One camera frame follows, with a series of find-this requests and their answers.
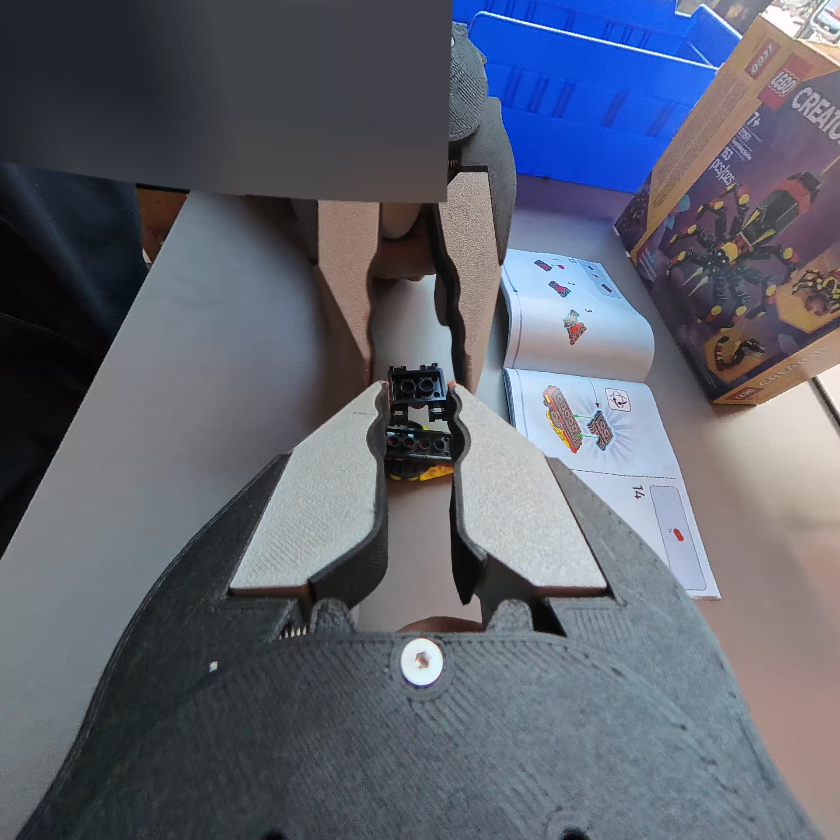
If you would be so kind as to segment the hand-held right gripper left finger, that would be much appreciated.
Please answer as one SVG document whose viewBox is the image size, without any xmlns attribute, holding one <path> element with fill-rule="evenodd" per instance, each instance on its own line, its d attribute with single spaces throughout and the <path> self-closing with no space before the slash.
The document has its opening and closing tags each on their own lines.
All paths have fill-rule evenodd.
<svg viewBox="0 0 840 840">
<path fill-rule="evenodd" d="M 387 385 L 376 381 L 291 450 L 228 586 L 305 609 L 355 608 L 387 567 Z"/>
</svg>

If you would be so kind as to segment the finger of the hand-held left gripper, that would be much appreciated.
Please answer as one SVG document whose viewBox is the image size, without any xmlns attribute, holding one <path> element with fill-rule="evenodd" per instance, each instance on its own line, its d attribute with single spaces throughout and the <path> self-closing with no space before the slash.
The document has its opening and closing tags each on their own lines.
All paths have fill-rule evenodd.
<svg viewBox="0 0 840 840">
<path fill-rule="evenodd" d="M 380 244 L 380 204 L 319 201 L 317 268 L 338 311 L 356 377 L 370 384 L 371 264 Z"/>
<path fill-rule="evenodd" d="M 458 173 L 430 219 L 436 306 L 450 331 L 453 372 L 457 383 L 476 392 L 501 278 L 488 174 Z"/>
</svg>

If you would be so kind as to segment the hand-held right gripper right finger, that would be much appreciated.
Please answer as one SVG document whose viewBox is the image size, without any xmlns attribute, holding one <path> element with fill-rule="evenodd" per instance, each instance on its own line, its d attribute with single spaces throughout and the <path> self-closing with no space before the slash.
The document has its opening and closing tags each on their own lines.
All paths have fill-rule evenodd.
<svg viewBox="0 0 840 840">
<path fill-rule="evenodd" d="M 599 597 L 607 581 L 543 451 L 463 385 L 448 386 L 451 564 L 460 601 Z"/>
</svg>

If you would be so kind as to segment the red yellow black lego assembly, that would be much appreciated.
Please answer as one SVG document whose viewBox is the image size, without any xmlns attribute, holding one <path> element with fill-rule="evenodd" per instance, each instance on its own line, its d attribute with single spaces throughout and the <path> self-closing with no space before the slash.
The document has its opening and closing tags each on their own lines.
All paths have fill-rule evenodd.
<svg viewBox="0 0 840 840">
<path fill-rule="evenodd" d="M 426 481 L 455 472 L 451 433 L 418 423 L 390 425 L 385 433 L 385 475 L 391 480 Z"/>
</svg>

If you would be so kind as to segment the black lego brick piece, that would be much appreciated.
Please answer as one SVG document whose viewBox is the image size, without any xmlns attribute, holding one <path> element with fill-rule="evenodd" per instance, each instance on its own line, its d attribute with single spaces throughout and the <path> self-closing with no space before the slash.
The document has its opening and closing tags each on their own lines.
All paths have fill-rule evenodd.
<svg viewBox="0 0 840 840">
<path fill-rule="evenodd" d="M 391 365 L 387 375 L 390 421 L 392 425 L 409 423 L 409 410 L 427 409 L 431 422 L 447 422 L 447 382 L 437 364 L 422 364 L 418 369 Z"/>
</svg>

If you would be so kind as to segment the lego instruction booklet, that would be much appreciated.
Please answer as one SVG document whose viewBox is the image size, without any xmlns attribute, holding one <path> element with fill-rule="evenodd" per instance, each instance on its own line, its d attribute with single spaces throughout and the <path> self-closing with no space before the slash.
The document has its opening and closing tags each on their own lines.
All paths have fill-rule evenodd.
<svg viewBox="0 0 840 840">
<path fill-rule="evenodd" d="M 605 268 L 510 249 L 502 364 L 512 425 L 604 500 L 693 598 L 721 595 L 676 453 L 646 384 L 648 321 Z"/>
</svg>

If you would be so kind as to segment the lego set cardboard box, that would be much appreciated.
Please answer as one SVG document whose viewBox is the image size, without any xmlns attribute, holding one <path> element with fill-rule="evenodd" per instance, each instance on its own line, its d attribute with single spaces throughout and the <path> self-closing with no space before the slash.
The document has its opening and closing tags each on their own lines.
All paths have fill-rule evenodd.
<svg viewBox="0 0 840 840">
<path fill-rule="evenodd" d="M 757 17 L 615 229 L 709 403 L 837 365 L 838 47 Z"/>
</svg>

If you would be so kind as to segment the person's left hand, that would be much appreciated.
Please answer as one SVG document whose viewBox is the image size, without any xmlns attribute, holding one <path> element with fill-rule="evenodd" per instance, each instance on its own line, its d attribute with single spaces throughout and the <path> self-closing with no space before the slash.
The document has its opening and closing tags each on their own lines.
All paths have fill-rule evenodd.
<svg viewBox="0 0 840 840">
<path fill-rule="evenodd" d="M 371 262 L 375 280 L 418 281 L 437 273 L 425 228 L 399 239 L 382 238 Z"/>
</svg>

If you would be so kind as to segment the person's right hand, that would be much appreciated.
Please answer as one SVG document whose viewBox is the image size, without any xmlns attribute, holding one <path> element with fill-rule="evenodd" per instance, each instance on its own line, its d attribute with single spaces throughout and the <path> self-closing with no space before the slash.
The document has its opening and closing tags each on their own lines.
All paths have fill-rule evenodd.
<svg viewBox="0 0 840 840">
<path fill-rule="evenodd" d="M 406 624 L 397 630 L 399 634 L 472 634 L 483 633 L 482 623 L 456 616 L 430 616 Z"/>
</svg>

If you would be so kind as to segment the blue plastic storage bin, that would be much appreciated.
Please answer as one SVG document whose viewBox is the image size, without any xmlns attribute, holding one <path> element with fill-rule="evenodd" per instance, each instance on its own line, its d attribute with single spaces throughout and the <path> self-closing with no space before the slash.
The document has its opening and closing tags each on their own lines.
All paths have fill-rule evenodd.
<svg viewBox="0 0 840 840">
<path fill-rule="evenodd" d="M 740 33 L 709 6 L 681 13 L 674 1 L 454 1 L 454 21 L 489 13 L 720 67 Z"/>
<path fill-rule="evenodd" d="M 636 192 L 718 71 L 705 57 L 485 10 L 469 36 L 517 172 L 620 193 Z"/>
</svg>

